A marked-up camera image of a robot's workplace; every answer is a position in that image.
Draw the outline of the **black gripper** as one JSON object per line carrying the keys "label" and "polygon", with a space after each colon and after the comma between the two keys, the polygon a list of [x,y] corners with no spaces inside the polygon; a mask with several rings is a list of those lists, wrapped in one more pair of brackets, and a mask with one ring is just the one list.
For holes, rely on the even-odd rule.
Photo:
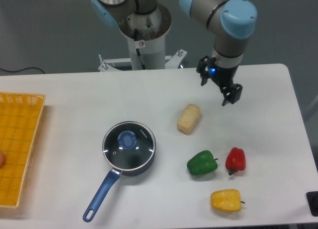
{"label": "black gripper", "polygon": [[205,56],[199,60],[196,72],[200,74],[201,86],[204,86],[208,79],[220,88],[224,96],[222,106],[227,104],[235,104],[240,100],[242,93],[242,85],[233,82],[238,66],[231,68],[223,68],[217,63],[216,57]]}

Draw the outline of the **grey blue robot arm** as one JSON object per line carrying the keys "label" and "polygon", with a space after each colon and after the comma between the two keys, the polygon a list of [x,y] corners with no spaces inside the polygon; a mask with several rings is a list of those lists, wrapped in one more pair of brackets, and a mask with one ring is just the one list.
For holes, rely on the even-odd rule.
{"label": "grey blue robot arm", "polygon": [[[164,69],[165,36],[171,28],[169,10],[158,0],[91,0],[97,16],[117,25],[126,37],[132,69]],[[179,0],[183,11],[215,35],[211,56],[197,66],[201,83],[211,79],[224,96],[224,104],[240,99],[242,86],[233,78],[255,30],[256,7],[247,0]]]}

